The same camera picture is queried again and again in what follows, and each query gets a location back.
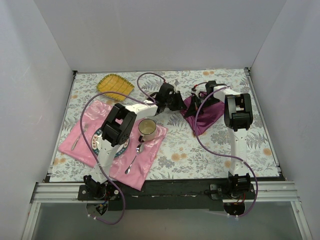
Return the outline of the purple cloth napkin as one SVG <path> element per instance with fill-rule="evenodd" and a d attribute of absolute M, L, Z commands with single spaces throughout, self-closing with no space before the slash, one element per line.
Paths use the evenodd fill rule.
<path fill-rule="evenodd" d="M 184 100 L 184 103 L 188 109 L 189 103 L 187 103 L 186 99 Z M 210 126 L 224 115 L 224 108 L 225 106 L 223 102 L 219 102 L 208 107 L 202 107 L 198 114 L 197 121 L 196 116 L 184 118 L 187 110 L 181 110 L 180 113 L 191 127 L 193 134 L 195 135 L 198 133 L 198 135 L 202 135 Z"/>

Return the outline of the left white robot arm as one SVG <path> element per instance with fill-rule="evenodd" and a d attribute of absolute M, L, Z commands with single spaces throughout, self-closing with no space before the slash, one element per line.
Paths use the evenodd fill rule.
<path fill-rule="evenodd" d="M 136 121 L 146 117 L 156 116 L 162 113 L 165 108 L 171 111 L 185 110 L 187 107 L 182 99 L 179 90 L 169 84 L 163 83 L 155 98 L 150 95 L 144 101 L 125 96 L 136 104 L 122 105 L 115 104 L 100 129 L 102 130 L 102 149 L 96 155 L 89 142 L 84 141 L 95 158 L 96 164 L 89 175 L 83 177 L 86 191 L 95 200 L 101 200 L 107 195 L 105 183 L 112 184 L 117 190 L 119 187 L 109 178 L 109 169 L 113 163 L 116 152 L 130 137 Z"/>

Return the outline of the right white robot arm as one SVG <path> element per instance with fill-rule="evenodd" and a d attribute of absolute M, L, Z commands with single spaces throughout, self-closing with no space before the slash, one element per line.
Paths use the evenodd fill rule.
<path fill-rule="evenodd" d="M 251 187 L 250 169 L 246 164 L 247 138 L 253 123 L 251 96 L 214 80 L 204 85 L 205 92 L 198 91 L 196 87 L 191 89 L 191 96 L 184 101 L 187 109 L 181 114 L 197 135 L 203 134 L 223 117 L 230 137 L 230 167 L 226 183 L 216 186 L 213 192 L 237 199 L 243 197 Z"/>

